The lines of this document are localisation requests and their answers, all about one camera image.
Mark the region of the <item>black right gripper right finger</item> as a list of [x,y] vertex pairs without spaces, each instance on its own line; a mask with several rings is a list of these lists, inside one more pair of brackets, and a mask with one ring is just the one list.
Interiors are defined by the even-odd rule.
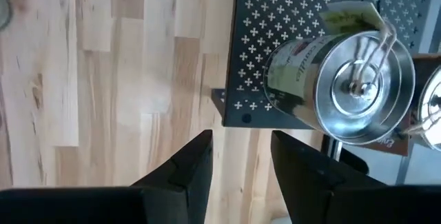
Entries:
[[293,224],[441,224],[441,185],[386,185],[279,130],[271,156]]

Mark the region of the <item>clear jar with metal lid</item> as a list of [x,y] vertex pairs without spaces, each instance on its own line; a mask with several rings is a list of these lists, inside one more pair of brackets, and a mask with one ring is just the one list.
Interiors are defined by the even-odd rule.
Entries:
[[390,137],[413,98],[413,59],[368,1],[329,3],[328,34],[294,39],[269,56],[263,86],[279,111],[350,145]]

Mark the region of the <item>green glass candlestick holder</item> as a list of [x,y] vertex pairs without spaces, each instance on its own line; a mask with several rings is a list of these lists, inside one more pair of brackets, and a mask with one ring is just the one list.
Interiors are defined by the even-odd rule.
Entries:
[[4,30],[13,16],[10,0],[0,0],[0,31]]

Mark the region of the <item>black perforated metal shelf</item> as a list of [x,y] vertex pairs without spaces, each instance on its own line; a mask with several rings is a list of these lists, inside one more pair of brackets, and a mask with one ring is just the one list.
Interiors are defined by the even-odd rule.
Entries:
[[328,3],[368,1],[388,19],[410,53],[438,50],[441,0],[234,0],[227,80],[212,92],[230,128],[302,129],[303,122],[276,110],[263,91],[264,67],[285,41],[327,33],[320,13]]

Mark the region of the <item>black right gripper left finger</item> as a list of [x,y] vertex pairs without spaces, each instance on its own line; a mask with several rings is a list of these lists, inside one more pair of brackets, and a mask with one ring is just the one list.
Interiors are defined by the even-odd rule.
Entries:
[[0,191],[0,224],[203,224],[213,173],[204,130],[131,186]]

